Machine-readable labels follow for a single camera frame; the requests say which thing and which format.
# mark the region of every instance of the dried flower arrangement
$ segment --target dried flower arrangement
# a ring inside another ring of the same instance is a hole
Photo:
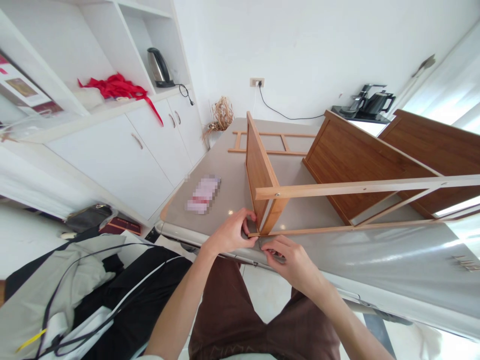
[[[232,121],[235,120],[232,103],[228,97],[222,96],[218,102],[212,105],[211,117],[213,121],[208,124],[207,129],[203,132],[203,141],[205,141],[212,132],[227,130]]]

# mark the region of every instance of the red fabric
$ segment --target red fabric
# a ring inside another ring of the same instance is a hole
[[[122,74],[117,72],[115,75],[110,76],[107,80],[96,80],[93,77],[90,79],[87,85],[82,85],[80,80],[78,84],[81,88],[97,88],[100,90],[100,94],[105,98],[134,98],[136,100],[145,99],[150,105],[151,109],[155,113],[156,117],[163,126],[164,122],[160,117],[157,109],[155,109],[152,101],[147,97],[147,91],[138,85],[134,85],[131,81],[125,80]]]

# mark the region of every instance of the black cable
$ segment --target black cable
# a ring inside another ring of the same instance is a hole
[[[184,97],[184,98],[188,98],[188,100],[190,100],[190,105],[195,105],[195,103],[192,101],[192,99],[190,98],[190,94],[189,94],[189,90],[187,89],[187,87],[183,84],[175,84],[175,85],[178,85],[178,91],[180,91],[180,94]],[[184,93],[182,92],[182,88],[184,88],[186,90],[186,95],[184,95]]]
[[[147,247],[155,247],[157,245],[154,245],[154,244],[146,244],[146,243],[138,243],[138,242],[131,242],[131,243],[126,243],[126,244],[121,244],[121,245],[116,245],[116,246],[112,246],[112,247],[108,247],[108,248],[105,248],[105,249],[102,249],[102,250],[99,250],[99,251],[96,251],[96,252],[92,252],[90,254],[87,254],[85,256],[82,256],[80,258],[78,258],[77,260],[75,260],[74,262],[72,262],[70,264],[70,266],[65,270],[65,272],[63,273],[62,277],[60,278],[60,281],[58,282],[58,285],[56,286],[55,290],[53,291],[53,294],[51,295],[50,297],[50,300],[48,301],[48,304],[46,305],[46,308],[45,308],[45,312],[43,313],[43,320],[42,320],[42,330],[46,329],[47,328],[47,325],[48,325],[48,321],[49,321],[49,317],[50,317],[50,308],[52,306],[52,303],[54,301],[54,298],[55,298],[55,295],[57,294],[59,288],[60,288],[60,285],[62,284],[62,280],[64,279],[65,275],[69,272],[70,268],[77,262],[79,262],[80,260],[84,259],[84,258],[88,258],[90,256],[93,256],[93,255],[96,255],[96,254],[99,254],[99,253],[102,253],[102,252],[105,252],[105,251],[108,251],[108,250],[113,250],[113,249],[118,249],[118,248],[123,248],[123,247],[126,247],[126,246],[130,246],[130,245],[144,245],[144,246],[147,246]],[[104,326],[106,326],[117,314],[118,312],[120,312],[124,307],[124,306],[120,306],[116,311],[115,313],[111,314],[98,328],[96,328],[95,330],[87,333],[87,334],[84,334],[82,336],[79,336],[75,339],[72,339],[70,341],[67,341],[65,343],[62,343],[62,344],[57,344],[57,345],[53,345],[51,346],[50,348],[47,348],[45,349],[45,351],[40,354],[41,352],[41,349],[42,349],[42,345],[43,345],[43,342],[44,342],[44,337],[45,337],[45,334],[42,334],[40,336],[40,344],[38,346],[38,349],[37,349],[37,352],[35,354],[35,360],[38,360],[39,358],[43,357],[44,355],[46,354],[49,354],[51,352],[55,352],[55,354],[57,356],[64,356],[66,354],[58,354],[59,350],[63,347],[66,347],[68,345],[72,345],[72,344],[75,344],[75,343],[78,343],[79,341],[83,340],[77,347],[75,347],[74,349],[70,350],[67,352],[68,353],[71,353],[72,351],[75,351],[76,349],[78,349],[79,347],[81,347],[83,344],[85,344],[93,335],[95,335],[101,328],[103,328]]]
[[[287,117],[285,115],[283,115],[281,112],[278,112],[277,110],[271,108],[270,106],[267,105],[267,103],[265,102],[264,100],[264,96],[262,95],[262,81],[259,81],[258,82],[258,88],[260,89],[260,96],[261,96],[261,100],[263,101],[263,103],[265,104],[265,106],[267,108],[269,108],[270,110],[273,110],[274,112],[276,112],[277,114],[280,114],[282,115],[284,118],[288,119],[288,120],[309,120],[309,119],[316,119],[316,118],[321,118],[322,116],[325,116],[325,115],[318,115],[318,116],[313,116],[313,117],[297,117],[297,118],[290,118],[290,117]]]

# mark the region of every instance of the brown shorts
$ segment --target brown shorts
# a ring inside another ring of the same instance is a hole
[[[190,359],[265,353],[276,359],[340,360],[339,347],[330,320],[294,288],[281,313],[265,324],[254,310],[239,264],[216,258],[193,325]]]

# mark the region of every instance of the yellow strap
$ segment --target yellow strap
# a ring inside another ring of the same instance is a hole
[[[15,354],[18,353],[20,350],[22,350],[23,348],[27,347],[28,345],[30,345],[31,343],[34,343],[36,342],[38,339],[40,339],[40,337],[45,334],[45,332],[47,331],[47,329],[44,329],[42,331],[40,331],[37,335],[35,335],[34,337],[32,337],[30,340],[27,340],[25,341],[16,351],[15,351]]]

